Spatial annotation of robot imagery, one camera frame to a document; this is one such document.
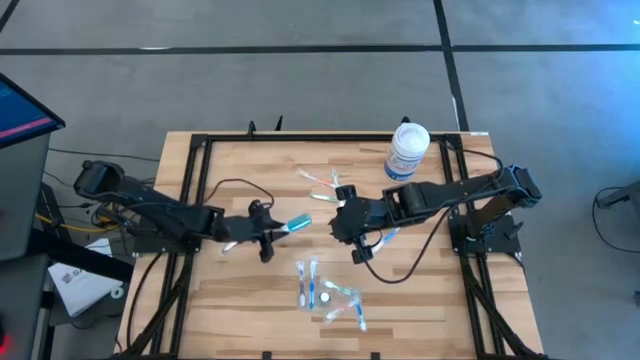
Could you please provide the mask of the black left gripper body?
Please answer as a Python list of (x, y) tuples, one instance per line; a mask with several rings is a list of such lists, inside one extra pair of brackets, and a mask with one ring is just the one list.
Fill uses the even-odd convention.
[(247, 217), (231, 216), (223, 219), (222, 234), (226, 236), (225, 242), (258, 243), (260, 260), (262, 263), (268, 263), (274, 255), (274, 239), (271, 237), (274, 230), (271, 229), (271, 225), (274, 220), (270, 215), (270, 206), (260, 200), (254, 200), (248, 207), (248, 213)]

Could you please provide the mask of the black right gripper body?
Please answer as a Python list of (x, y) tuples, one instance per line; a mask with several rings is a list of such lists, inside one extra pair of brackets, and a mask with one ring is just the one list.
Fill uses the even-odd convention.
[(339, 186), (335, 192), (340, 206), (329, 222), (331, 234), (340, 243), (355, 247), (351, 252), (354, 264), (367, 262), (373, 258), (373, 246), (365, 244), (366, 235), (388, 224), (388, 206), (383, 199), (359, 197), (354, 185)]

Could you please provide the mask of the blue white toothbrush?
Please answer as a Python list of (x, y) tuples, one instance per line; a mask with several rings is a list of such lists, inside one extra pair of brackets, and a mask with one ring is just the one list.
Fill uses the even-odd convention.
[(363, 312), (363, 307), (362, 307), (362, 302), (359, 296), (356, 296), (353, 300), (354, 302), (354, 307), (356, 310), (356, 315), (357, 315), (357, 322), (358, 322), (358, 326), (359, 329), (362, 332), (366, 332), (367, 331), (367, 324), (366, 324), (366, 320), (364, 317), (364, 312)]
[(387, 245), (399, 232), (400, 228), (393, 228), (389, 233), (383, 235), (381, 239), (372, 247), (372, 252), (376, 253)]
[(318, 258), (312, 257), (309, 262), (309, 309), (316, 308), (316, 278), (317, 278)]

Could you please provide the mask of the orange white toothbrush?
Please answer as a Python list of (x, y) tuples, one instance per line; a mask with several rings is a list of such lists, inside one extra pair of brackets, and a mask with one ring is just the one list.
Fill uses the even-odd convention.
[(351, 308), (356, 308), (359, 304), (358, 299), (351, 300), (345, 304), (339, 305), (337, 308), (330, 310), (324, 317), (324, 323), (330, 325), (333, 323), (342, 313)]
[(332, 188), (332, 189), (336, 188), (336, 183), (333, 180), (329, 181), (329, 180), (325, 180), (325, 179), (321, 179), (321, 178), (315, 177), (315, 176), (309, 174), (308, 172), (306, 172), (306, 171), (304, 171), (302, 169), (298, 169), (297, 170), (297, 174), (302, 176), (302, 177), (304, 177), (304, 178), (306, 178), (306, 179), (308, 179), (308, 180), (311, 180), (311, 181), (314, 181), (314, 182), (319, 183), (321, 185), (324, 185), (326, 187), (329, 187), (329, 188)]

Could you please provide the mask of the white wipes canister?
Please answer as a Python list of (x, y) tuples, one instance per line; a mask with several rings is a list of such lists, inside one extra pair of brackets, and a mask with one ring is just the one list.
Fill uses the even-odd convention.
[(394, 181), (407, 181), (421, 164), (430, 143), (430, 134), (422, 125), (402, 123), (393, 134), (384, 163), (385, 174)]

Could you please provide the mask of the clear acrylic three-compartment organizer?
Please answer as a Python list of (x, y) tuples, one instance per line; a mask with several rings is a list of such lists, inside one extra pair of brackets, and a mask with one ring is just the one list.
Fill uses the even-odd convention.
[[(314, 310), (310, 310), (309, 309), (309, 283), (305, 283), (305, 291), (306, 291), (306, 300), (307, 300), (307, 304), (305, 308), (300, 308), (298, 306), (298, 294), (296, 295), (295, 298), (295, 303), (296, 306), (299, 310), (301, 311), (307, 311), (310, 312), (314, 315), (317, 315), (321, 318), (321, 322), (326, 325), (324, 323), (324, 317), (325, 315), (332, 309), (337, 308), (339, 305), (345, 304), (351, 300), (354, 300), (355, 297), (349, 297), (346, 296), (338, 291), (332, 290), (332, 289), (328, 289), (326, 288), (321, 281), (322, 280), (316, 280), (316, 308)], [(326, 292), (330, 295), (331, 299), (328, 303), (322, 303), (320, 301), (320, 294)], [(355, 308), (351, 308), (346, 310), (344, 313), (342, 313), (334, 322), (337, 322), (339, 319), (347, 319), (347, 318), (354, 318), (355, 321), (357, 322), (357, 315), (356, 315), (356, 310)]]

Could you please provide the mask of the black slanted stand leg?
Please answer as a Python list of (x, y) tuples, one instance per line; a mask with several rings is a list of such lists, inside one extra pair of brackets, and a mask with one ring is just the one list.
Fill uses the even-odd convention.
[(64, 241), (53, 234), (33, 228), (27, 247), (29, 255), (45, 254), (53, 262), (128, 283), (133, 266), (111, 256)]

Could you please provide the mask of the white printed booklet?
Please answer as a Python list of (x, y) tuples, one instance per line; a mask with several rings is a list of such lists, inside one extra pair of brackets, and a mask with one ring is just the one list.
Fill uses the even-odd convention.
[[(112, 242), (101, 237), (87, 246), (87, 249), (113, 257)], [(62, 263), (54, 262), (48, 267), (55, 289), (61, 297), (66, 312), (76, 317), (104, 297), (121, 298), (125, 282), (89, 273)]]

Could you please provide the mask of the dark grey cart base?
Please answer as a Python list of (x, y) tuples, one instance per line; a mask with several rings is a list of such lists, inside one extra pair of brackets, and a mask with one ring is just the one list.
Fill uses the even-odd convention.
[(0, 262), (0, 360), (30, 360), (38, 327), (48, 258)]

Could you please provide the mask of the blue screen monitor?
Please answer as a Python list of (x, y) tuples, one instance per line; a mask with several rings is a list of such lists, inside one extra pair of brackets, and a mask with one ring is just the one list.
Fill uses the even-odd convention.
[(57, 114), (0, 72), (0, 149), (65, 127)]

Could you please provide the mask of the grey stand leg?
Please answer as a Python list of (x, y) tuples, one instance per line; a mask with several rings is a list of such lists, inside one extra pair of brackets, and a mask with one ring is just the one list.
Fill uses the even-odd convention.
[(640, 180), (616, 188), (612, 193), (596, 200), (599, 208), (608, 208), (620, 202), (630, 202), (634, 209), (640, 213)]

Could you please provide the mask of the black aluminium table frame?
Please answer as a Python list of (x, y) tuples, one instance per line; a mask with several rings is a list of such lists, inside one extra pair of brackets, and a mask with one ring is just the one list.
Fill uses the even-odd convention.
[[(354, 264), (353, 245), (331, 234), (339, 203), (310, 198), (335, 189), (297, 174), (354, 185), (379, 199), (410, 182), (447, 184), (501, 171), (485, 135), (435, 133), (405, 183), (384, 171), (390, 132), (171, 132), (155, 188), (181, 203), (246, 215), (250, 203), (270, 206), (274, 220), (308, 213), (312, 224), (273, 243), (243, 242), (223, 255), (203, 240), (194, 252), (140, 253), (133, 270), (113, 360), (474, 359), (546, 360), (522, 269), (509, 254), (459, 254), (448, 220), (488, 199), (438, 212), (400, 228), (373, 258)], [(368, 330), (354, 318), (326, 326), (301, 311), (297, 261), (318, 258), (316, 280), (362, 294)]]

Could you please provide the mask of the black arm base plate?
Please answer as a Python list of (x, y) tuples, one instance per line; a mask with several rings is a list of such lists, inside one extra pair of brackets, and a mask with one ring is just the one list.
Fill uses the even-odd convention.
[(134, 251), (139, 253), (193, 252), (207, 232), (208, 218), (195, 213), (158, 213), (141, 217), (130, 229), (134, 236)]
[(452, 248), (459, 254), (505, 253), (521, 251), (518, 232), (523, 223), (515, 223), (510, 213), (476, 231), (466, 215), (454, 215), (448, 220)]

